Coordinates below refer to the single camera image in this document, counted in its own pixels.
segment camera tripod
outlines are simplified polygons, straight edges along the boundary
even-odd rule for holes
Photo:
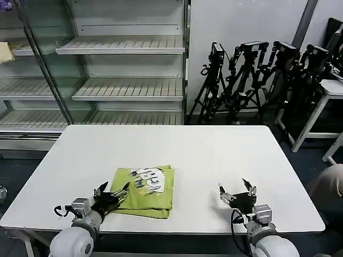
[[[267,80],[274,74],[270,89],[262,88],[265,95],[265,103],[261,108],[258,108],[257,114],[252,118],[254,120],[260,117],[261,124],[264,123],[264,113],[267,110],[277,112],[287,102],[290,81],[297,69],[300,52],[298,48],[288,43],[275,41],[269,58],[268,68],[274,63],[275,57],[277,57],[275,66],[265,72],[263,77],[263,84],[265,85]]]
[[[200,89],[200,92],[197,98],[194,101],[194,105],[189,114],[189,118],[194,113],[194,110],[198,104],[202,106],[200,111],[200,116],[198,118],[198,124],[202,123],[204,115],[206,120],[212,118],[213,113],[215,113],[218,106],[218,92],[219,92],[219,83],[221,83],[223,90],[226,89],[225,82],[222,74],[222,67],[224,65],[224,54],[221,44],[215,42],[212,43],[212,50],[208,56],[210,64],[203,65],[204,69],[201,71],[201,75],[206,76],[206,79]],[[200,101],[204,91],[206,90],[203,102]]]
[[[225,82],[222,76],[222,66],[224,60],[225,51],[220,44],[212,43],[212,51],[209,55],[210,65],[204,65],[204,69],[201,74],[206,75],[206,79],[203,83],[203,86],[195,99],[195,103],[190,112],[189,117],[192,116],[196,106],[200,104],[202,109],[200,111],[200,116],[198,119],[198,124],[201,124],[203,121],[210,123],[213,116],[217,112],[228,112],[227,121],[232,122],[235,120],[237,113],[246,108],[249,101],[253,98],[254,95],[257,95],[258,89],[262,84],[259,83],[258,79],[261,73],[261,68],[263,67],[262,62],[264,60],[265,53],[269,43],[267,42],[251,42],[241,44],[239,47],[235,48],[234,57],[229,59],[229,70],[230,76],[226,78],[228,86],[225,86]],[[258,60],[257,70],[255,71],[254,64],[255,59],[258,56],[258,52],[261,51],[260,57]],[[245,58],[244,64],[241,66],[238,74],[236,74],[236,64],[240,56],[242,55]],[[249,92],[249,95],[244,94],[245,84],[247,79],[252,75],[252,87],[254,90]],[[239,82],[238,88],[233,92],[233,87],[238,81],[239,77],[241,80]],[[223,92],[219,94],[219,83],[223,87]],[[203,102],[200,101],[204,90],[206,93],[204,96]],[[260,105],[258,96],[256,96],[257,102]]]
[[[302,86],[297,86],[293,90],[290,102],[285,106],[284,124],[287,126],[294,113],[298,111],[308,111],[315,107],[318,102],[318,90],[323,80],[323,74],[330,72],[330,63],[328,61],[329,51],[308,45],[306,52],[301,57],[299,70],[296,74]]]

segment glass door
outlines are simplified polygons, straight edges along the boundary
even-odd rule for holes
[[[0,135],[59,134],[67,125],[8,1],[0,6]]]
[[[47,80],[56,87],[55,98],[59,107],[70,119],[71,124],[83,124],[95,109],[93,104],[76,102],[72,96],[86,81],[83,59],[78,56],[61,56],[56,49],[74,37],[72,22],[64,0],[30,0],[20,2],[22,15],[25,15],[28,29],[42,59],[41,66],[46,68]]]

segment green t-shirt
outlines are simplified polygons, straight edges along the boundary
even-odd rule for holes
[[[128,197],[115,213],[168,218],[173,208],[174,169],[169,165],[148,169],[119,168],[111,191],[130,182]]]

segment empty shelf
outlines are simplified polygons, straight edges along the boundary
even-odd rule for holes
[[[182,125],[181,112],[97,111],[86,124]]]
[[[54,39],[41,39],[38,41],[38,45],[42,51],[42,54],[49,55],[56,53],[56,48],[59,47],[62,40]],[[13,55],[15,56],[33,56],[32,48],[26,39],[11,40],[10,47]]]
[[[182,101],[180,78],[91,78],[74,101]]]
[[[78,78],[57,78],[61,95],[71,96],[75,92],[73,85],[78,80]],[[45,78],[8,78],[0,79],[0,100],[54,101],[55,98]]]
[[[59,55],[182,54],[183,36],[79,36],[57,48]]]
[[[58,110],[10,111],[0,120],[0,131],[42,131],[62,132],[67,123]]]

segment white tabletop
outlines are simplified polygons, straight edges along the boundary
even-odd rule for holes
[[[92,196],[119,167],[170,164],[176,170],[174,208],[167,220],[110,214],[102,232],[230,233],[231,209],[218,183],[245,192],[257,186],[279,232],[323,231],[325,226],[292,166],[265,126],[69,126],[0,220],[5,228],[61,230],[56,205]],[[243,226],[237,232],[245,232]]]
[[[341,80],[324,79],[321,84],[328,95],[343,96],[343,82]]]

